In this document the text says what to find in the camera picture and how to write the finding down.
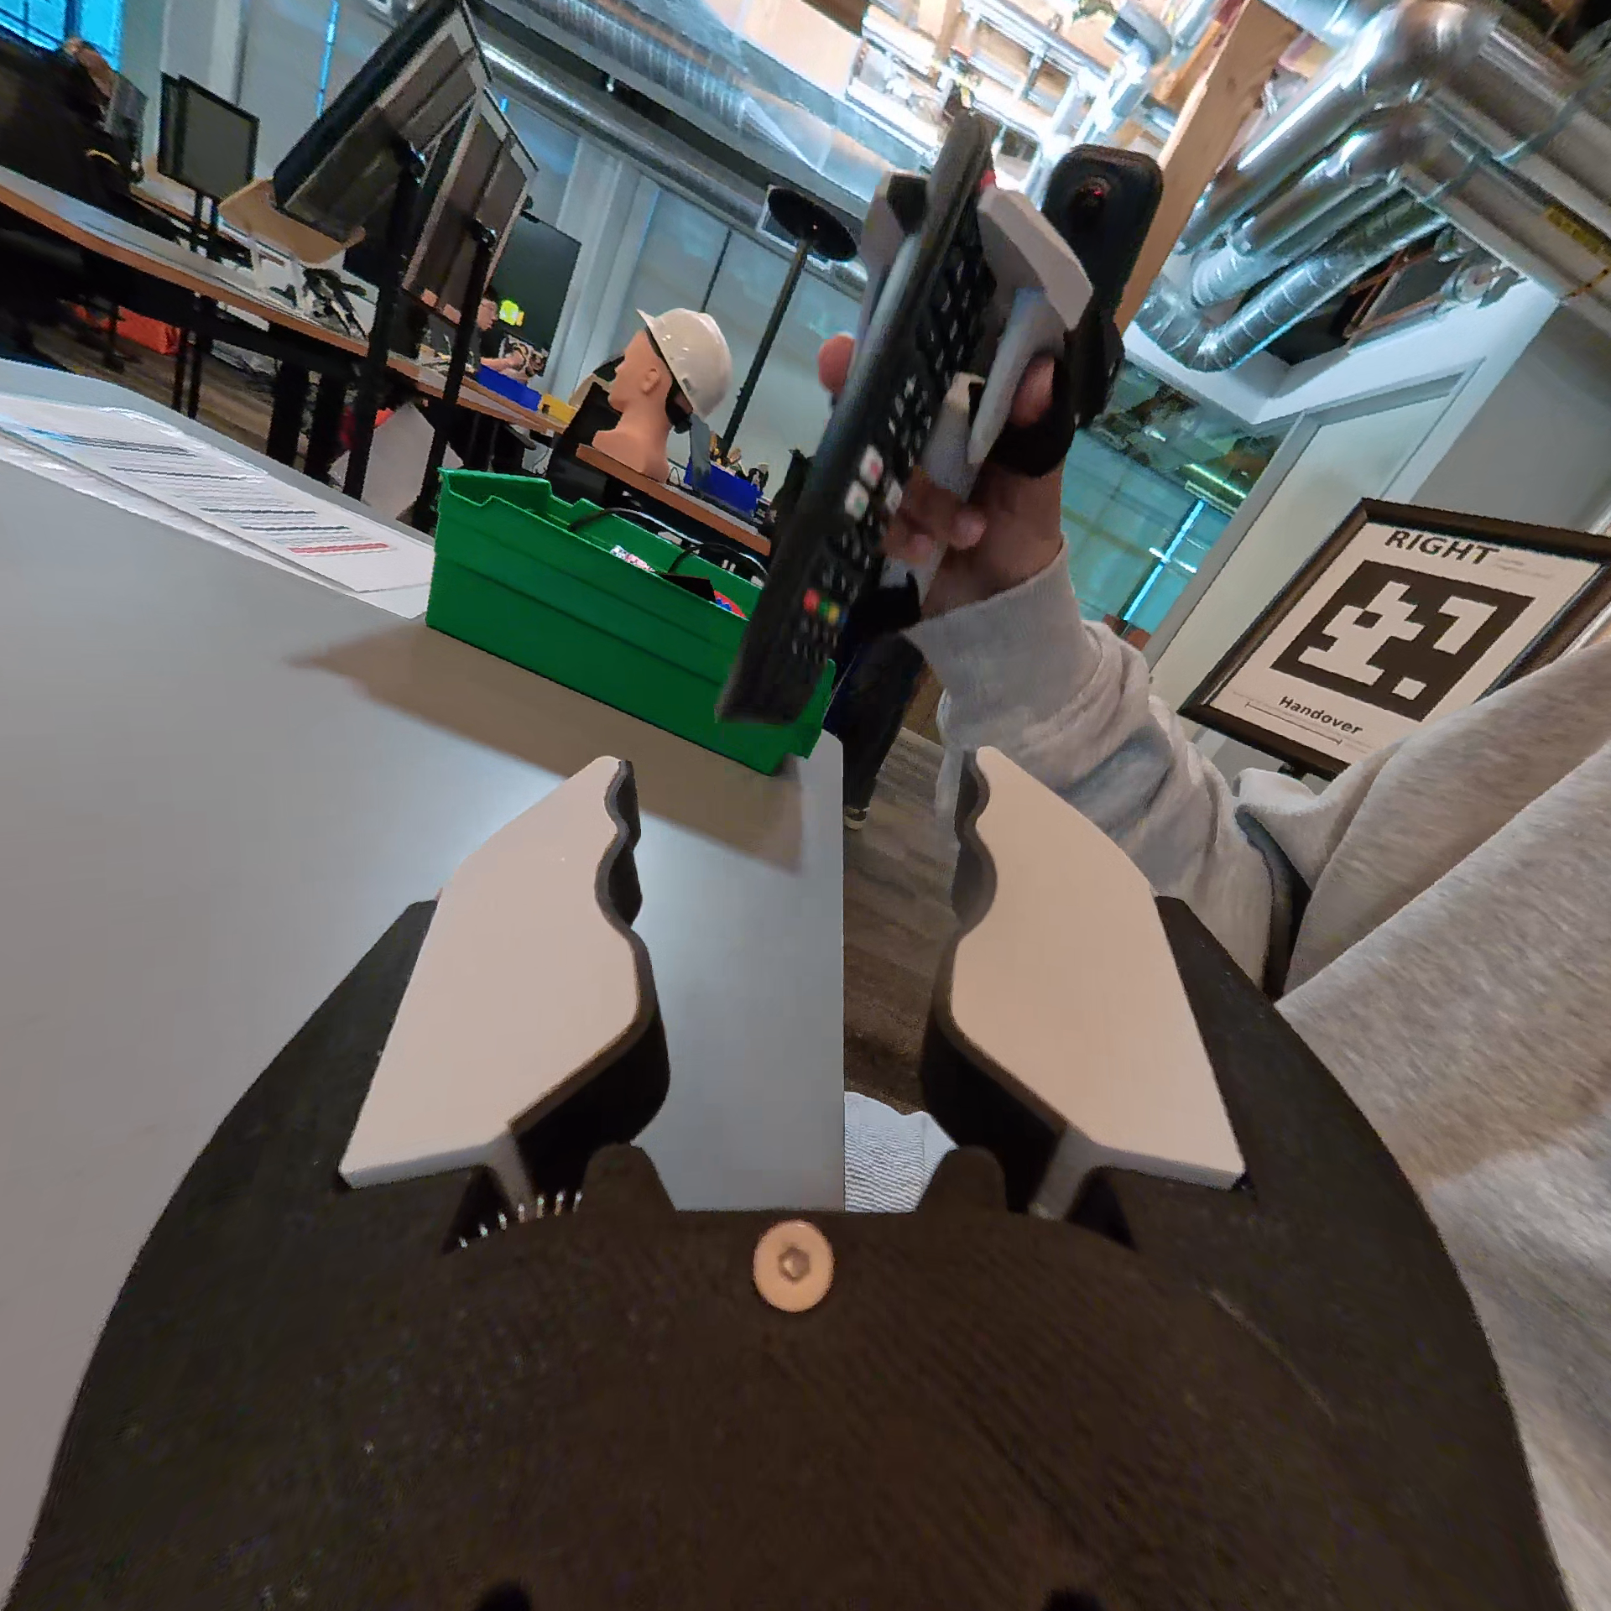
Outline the mannequin head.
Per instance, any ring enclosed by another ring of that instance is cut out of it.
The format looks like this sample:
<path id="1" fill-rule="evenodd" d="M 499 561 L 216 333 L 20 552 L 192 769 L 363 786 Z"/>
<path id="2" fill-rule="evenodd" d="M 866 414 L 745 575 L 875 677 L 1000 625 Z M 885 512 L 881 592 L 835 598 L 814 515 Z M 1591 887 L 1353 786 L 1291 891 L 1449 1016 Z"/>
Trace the mannequin head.
<path id="1" fill-rule="evenodd" d="M 651 331 L 637 331 L 628 345 L 607 402 L 616 423 L 595 433 L 593 448 L 659 487 L 668 485 L 670 437 L 687 433 L 693 406 Z"/>

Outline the tilted monitor on stand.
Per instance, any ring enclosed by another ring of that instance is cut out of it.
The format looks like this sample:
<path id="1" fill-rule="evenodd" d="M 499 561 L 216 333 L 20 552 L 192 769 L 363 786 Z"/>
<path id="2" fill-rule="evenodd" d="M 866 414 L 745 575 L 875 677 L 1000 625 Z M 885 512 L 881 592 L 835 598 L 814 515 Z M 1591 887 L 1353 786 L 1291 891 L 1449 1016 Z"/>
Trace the tilted monitor on stand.
<path id="1" fill-rule="evenodd" d="M 476 92 L 455 130 L 442 136 L 428 166 L 421 228 L 402 287 L 455 333 L 411 512 L 421 531 L 436 506 L 461 391 L 478 362 L 482 301 L 536 172 L 534 157 L 488 88 Z"/>

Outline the large monitor on stand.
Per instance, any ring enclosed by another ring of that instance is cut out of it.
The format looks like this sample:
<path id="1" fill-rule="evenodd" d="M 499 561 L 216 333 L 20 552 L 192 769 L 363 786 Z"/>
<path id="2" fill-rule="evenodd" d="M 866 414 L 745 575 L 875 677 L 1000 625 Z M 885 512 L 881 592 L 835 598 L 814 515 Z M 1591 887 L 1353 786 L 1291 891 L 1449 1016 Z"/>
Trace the large monitor on stand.
<path id="1" fill-rule="evenodd" d="M 472 9 L 417 5 L 271 176 L 273 207 L 346 249 L 379 216 L 377 312 L 356 381 L 356 425 L 344 490 L 367 485 L 377 404 L 390 370 L 402 278 L 421 233 L 428 159 L 490 82 Z"/>

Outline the long wooden background desk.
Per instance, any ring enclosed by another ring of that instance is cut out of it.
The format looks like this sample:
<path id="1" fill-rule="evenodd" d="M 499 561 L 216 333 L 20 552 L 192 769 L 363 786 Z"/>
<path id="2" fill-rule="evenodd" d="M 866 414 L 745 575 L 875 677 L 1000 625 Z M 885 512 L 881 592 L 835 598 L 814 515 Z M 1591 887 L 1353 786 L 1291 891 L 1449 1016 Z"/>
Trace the long wooden background desk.
<path id="1" fill-rule="evenodd" d="M 309 372 L 348 370 L 357 375 L 365 366 L 371 343 L 361 331 L 348 333 L 323 326 L 309 314 L 296 310 L 286 297 L 267 293 L 246 268 L 217 262 L 200 251 L 168 241 L 118 214 L 93 207 L 89 201 L 35 182 L 10 166 L 3 166 L 3 201 L 5 209 L 83 251 L 166 283 L 202 304 L 225 308 L 237 322 L 254 318 L 269 326 L 277 331 L 275 341 L 279 345 L 292 345 L 290 362 L 296 368 Z M 423 366 L 413 356 L 392 352 L 386 364 L 392 373 L 423 397 L 446 397 L 448 377 Z M 563 431 L 555 418 L 524 408 L 471 377 L 461 383 L 457 402 L 467 412 L 488 416 L 520 433 L 528 446 L 538 437 L 555 441 Z"/>

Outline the white hard hat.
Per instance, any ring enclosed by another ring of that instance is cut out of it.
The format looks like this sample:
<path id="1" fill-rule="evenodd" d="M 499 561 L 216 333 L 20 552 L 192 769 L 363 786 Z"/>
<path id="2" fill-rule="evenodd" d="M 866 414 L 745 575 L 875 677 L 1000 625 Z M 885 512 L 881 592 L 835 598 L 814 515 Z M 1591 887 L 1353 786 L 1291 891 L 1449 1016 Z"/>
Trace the white hard hat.
<path id="1" fill-rule="evenodd" d="M 733 389 L 733 352 L 718 320 L 695 308 L 637 310 L 689 410 L 712 418 Z"/>

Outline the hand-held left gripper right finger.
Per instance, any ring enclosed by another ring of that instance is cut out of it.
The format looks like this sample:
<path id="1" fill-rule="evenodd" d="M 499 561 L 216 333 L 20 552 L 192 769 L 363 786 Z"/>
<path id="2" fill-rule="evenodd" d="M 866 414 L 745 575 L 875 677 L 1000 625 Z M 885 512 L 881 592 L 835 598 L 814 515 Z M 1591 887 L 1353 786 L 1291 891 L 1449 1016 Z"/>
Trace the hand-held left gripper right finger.
<path id="1" fill-rule="evenodd" d="M 921 1068 L 940 1127 L 1042 1219 L 1100 1169 L 1234 1189 L 1243 1150 L 1150 880 L 998 747 L 965 761 L 956 832 Z"/>

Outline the small background monitor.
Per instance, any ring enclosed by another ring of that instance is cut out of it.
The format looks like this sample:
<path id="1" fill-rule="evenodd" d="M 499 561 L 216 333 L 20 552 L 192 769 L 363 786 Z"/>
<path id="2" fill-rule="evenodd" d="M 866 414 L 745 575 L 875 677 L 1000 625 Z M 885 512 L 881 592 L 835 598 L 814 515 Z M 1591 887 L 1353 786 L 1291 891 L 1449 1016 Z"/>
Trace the small background monitor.
<path id="1" fill-rule="evenodd" d="M 223 201 L 256 178 L 260 120 L 187 74 L 162 72 L 156 166 L 192 191 L 189 243 L 214 251 Z"/>

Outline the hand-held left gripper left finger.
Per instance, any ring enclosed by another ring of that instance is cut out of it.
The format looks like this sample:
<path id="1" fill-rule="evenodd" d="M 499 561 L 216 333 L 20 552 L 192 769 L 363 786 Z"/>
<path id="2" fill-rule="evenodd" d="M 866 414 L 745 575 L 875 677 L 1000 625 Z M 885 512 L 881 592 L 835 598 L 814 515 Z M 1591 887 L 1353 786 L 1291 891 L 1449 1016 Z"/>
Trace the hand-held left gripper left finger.
<path id="1" fill-rule="evenodd" d="M 442 887 L 340 1175 L 486 1171 L 507 1215 L 565 1215 L 597 1152 L 659 1116 L 672 1060 L 643 895 L 634 765 L 597 757 Z"/>

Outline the person's right forearm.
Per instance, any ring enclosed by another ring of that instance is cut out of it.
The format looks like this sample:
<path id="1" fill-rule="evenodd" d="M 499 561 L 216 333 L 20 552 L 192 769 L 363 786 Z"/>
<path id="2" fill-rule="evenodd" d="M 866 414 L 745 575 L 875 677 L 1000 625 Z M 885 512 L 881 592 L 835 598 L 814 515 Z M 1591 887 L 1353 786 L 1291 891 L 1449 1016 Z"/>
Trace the person's right forearm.
<path id="1" fill-rule="evenodd" d="M 939 815 L 956 811 L 965 759 L 998 749 L 1268 983 L 1295 876 L 1238 817 L 1234 786 L 1159 701 L 1142 654 L 1082 617 L 1065 544 L 1025 581 L 927 615 L 910 636 L 942 688 Z"/>

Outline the dark background monitor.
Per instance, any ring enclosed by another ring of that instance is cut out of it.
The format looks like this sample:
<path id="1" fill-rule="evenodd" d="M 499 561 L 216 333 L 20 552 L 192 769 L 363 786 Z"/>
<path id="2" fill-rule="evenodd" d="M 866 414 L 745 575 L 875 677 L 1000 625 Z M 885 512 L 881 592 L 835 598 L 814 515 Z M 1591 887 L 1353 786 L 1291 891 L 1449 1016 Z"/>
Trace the dark background monitor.
<path id="1" fill-rule="evenodd" d="M 580 241 L 524 209 L 494 274 L 499 318 L 536 349 L 549 349 L 572 291 Z"/>

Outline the printed paper sheet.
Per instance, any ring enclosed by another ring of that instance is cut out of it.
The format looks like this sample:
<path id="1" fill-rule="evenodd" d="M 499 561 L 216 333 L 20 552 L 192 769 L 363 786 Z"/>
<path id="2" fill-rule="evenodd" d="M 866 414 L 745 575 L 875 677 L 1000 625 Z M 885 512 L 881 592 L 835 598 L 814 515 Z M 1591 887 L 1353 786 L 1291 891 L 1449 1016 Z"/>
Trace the printed paper sheet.
<path id="1" fill-rule="evenodd" d="M 398 617 L 425 617 L 434 550 L 131 408 L 12 395 L 5 462 L 217 546 L 309 577 Z"/>

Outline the framed marker sign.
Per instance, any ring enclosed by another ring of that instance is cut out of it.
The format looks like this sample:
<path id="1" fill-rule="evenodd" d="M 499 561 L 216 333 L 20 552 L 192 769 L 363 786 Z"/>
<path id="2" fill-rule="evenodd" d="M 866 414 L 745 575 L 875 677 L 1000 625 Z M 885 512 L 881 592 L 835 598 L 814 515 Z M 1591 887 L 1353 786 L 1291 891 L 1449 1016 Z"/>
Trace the framed marker sign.
<path id="1" fill-rule="evenodd" d="M 1182 703 L 1336 778 L 1593 638 L 1608 535 L 1360 500 Z"/>

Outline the orange storage crate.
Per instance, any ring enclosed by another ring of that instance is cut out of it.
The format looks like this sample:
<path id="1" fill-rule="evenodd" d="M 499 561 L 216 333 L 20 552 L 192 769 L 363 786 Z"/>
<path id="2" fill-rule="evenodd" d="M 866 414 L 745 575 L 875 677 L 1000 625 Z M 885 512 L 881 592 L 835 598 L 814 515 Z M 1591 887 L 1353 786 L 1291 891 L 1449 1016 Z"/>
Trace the orange storage crate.
<path id="1" fill-rule="evenodd" d="M 68 310 L 76 341 L 99 352 L 112 372 L 125 370 L 143 354 L 173 356 L 177 350 L 177 329 L 148 314 L 108 301 L 76 303 Z"/>

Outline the black pole with round disc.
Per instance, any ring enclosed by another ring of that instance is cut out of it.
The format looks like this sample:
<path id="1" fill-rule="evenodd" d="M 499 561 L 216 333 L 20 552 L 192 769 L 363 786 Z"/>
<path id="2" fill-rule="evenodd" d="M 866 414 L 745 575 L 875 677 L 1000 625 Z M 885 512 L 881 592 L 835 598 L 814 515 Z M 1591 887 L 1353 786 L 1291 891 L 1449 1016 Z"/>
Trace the black pole with round disc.
<path id="1" fill-rule="evenodd" d="M 737 444 L 741 425 L 751 410 L 760 375 L 772 356 L 779 327 L 791 308 L 799 281 L 812 255 L 829 264 L 852 260 L 858 253 L 858 237 L 846 222 L 818 201 L 812 193 L 791 186 L 774 184 L 768 191 L 768 212 L 779 230 L 793 241 L 793 257 L 781 289 L 774 299 L 770 320 L 760 335 L 751 368 L 739 387 L 729 425 L 718 446 L 720 456 L 729 456 Z"/>

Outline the black remote control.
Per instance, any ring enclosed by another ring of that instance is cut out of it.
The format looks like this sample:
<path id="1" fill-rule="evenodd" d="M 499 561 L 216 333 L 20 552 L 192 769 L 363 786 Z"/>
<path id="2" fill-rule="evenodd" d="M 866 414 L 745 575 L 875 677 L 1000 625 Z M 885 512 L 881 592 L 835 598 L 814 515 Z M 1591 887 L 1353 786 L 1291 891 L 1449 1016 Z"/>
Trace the black remote control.
<path id="1" fill-rule="evenodd" d="M 929 214 L 900 253 L 869 333 L 862 303 L 852 366 L 799 494 L 779 519 L 772 567 L 718 696 L 718 717 L 779 726 L 804 713 L 854 602 L 883 561 L 883 533 L 921 462 L 940 404 L 981 331 L 992 287 L 975 264 L 977 203 L 994 136 L 956 117 L 931 172 Z"/>

